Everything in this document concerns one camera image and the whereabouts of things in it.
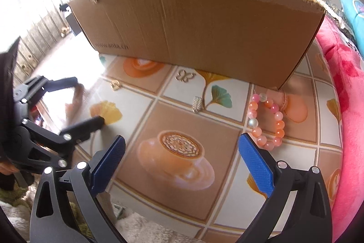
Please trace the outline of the person left hand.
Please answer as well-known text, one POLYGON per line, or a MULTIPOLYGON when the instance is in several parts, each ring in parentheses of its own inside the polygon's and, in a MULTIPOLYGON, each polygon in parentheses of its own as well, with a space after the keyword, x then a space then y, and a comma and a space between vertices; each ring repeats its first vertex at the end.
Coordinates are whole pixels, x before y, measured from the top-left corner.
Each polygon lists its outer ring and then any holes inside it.
POLYGON ((1 161, 0 162, 0 173, 4 175, 11 175, 14 173, 18 173, 19 169, 16 168, 11 162, 9 161, 1 161))

